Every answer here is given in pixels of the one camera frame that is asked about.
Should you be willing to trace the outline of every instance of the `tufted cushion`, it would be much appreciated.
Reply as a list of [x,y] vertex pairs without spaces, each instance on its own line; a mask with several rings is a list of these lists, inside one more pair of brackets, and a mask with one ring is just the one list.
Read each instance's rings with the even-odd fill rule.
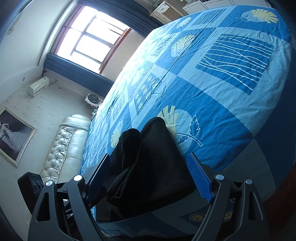
[[74,114],[74,115],[71,115],[70,117],[81,119],[81,120],[84,120],[84,121],[89,121],[89,122],[91,121],[90,119],[88,119],[84,115],[79,115],[79,114]]
[[41,171],[44,183],[67,182],[79,174],[90,125],[84,118],[67,117],[60,125]]

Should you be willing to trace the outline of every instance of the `wedding photo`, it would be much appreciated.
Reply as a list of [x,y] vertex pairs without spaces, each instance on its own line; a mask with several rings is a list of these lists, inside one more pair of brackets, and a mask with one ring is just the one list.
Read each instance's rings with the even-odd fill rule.
[[35,132],[36,128],[4,108],[0,112],[0,154],[17,167]]

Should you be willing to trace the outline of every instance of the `bed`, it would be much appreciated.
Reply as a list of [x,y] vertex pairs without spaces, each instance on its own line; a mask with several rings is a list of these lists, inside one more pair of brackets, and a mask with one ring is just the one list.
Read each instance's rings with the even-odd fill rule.
[[[250,178],[267,200],[294,166],[296,81],[291,66],[292,35],[272,8],[209,9],[154,30],[92,121],[81,173],[111,153],[123,131],[142,130],[159,116],[184,159],[194,152],[230,180]],[[194,233],[177,223],[183,219],[198,228],[192,217],[204,215],[205,205],[184,212],[164,217],[159,211],[150,221],[169,226],[161,229],[162,237]],[[123,229],[118,223],[99,226],[111,236]]]

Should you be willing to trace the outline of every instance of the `speaker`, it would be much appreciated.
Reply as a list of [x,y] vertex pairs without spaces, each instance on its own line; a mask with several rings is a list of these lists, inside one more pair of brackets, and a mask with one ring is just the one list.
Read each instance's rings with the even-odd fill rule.
[[27,172],[17,180],[17,183],[19,185],[22,197],[24,198],[24,201],[30,213],[32,214],[37,199],[44,186],[42,178],[39,174]]

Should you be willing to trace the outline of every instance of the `dresser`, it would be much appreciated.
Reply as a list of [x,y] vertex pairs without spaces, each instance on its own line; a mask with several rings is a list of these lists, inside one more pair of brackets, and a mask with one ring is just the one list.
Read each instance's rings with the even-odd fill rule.
[[163,24],[174,21],[178,18],[188,15],[183,9],[186,2],[179,0],[159,0],[154,5],[156,8],[150,11],[150,16],[156,18]]
[[196,1],[186,4],[183,9],[188,13],[192,14],[206,9],[212,9],[216,7],[227,7],[234,5],[254,5],[261,7],[271,7],[265,0],[209,0],[205,2]]

